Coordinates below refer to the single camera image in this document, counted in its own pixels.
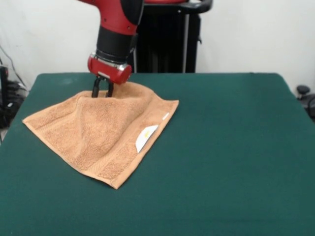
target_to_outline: green tablecloth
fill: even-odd
[[[315,126],[279,75],[133,75],[180,105],[119,190],[21,123],[93,80],[36,80],[0,147],[1,236],[315,235]]]

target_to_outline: towel label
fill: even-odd
[[[146,142],[149,140],[149,138],[156,131],[157,128],[158,128],[158,125],[153,125],[153,126],[148,126],[144,130],[141,131],[136,141],[136,149],[138,153],[141,151],[143,146],[146,144]]]

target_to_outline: orange towel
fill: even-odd
[[[23,123],[78,172],[118,189],[163,131],[179,101],[142,85],[115,85],[111,98],[83,91]]]

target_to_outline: black stand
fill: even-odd
[[[200,3],[145,4],[138,41],[128,63],[136,73],[194,73],[200,41],[199,13],[212,7]]]

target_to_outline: black cable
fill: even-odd
[[[3,47],[1,46],[1,44],[0,44],[0,49],[3,51],[3,53],[6,55],[6,57],[9,58],[14,73],[16,74],[16,76],[18,77],[18,79],[20,80],[20,82],[24,85],[24,87],[26,87],[25,83],[23,82],[23,80],[21,79],[21,77],[18,75],[18,73],[17,73],[16,70],[15,70],[14,63],[13,63],[12,58],[6,53],[6,51],[3,49]]]

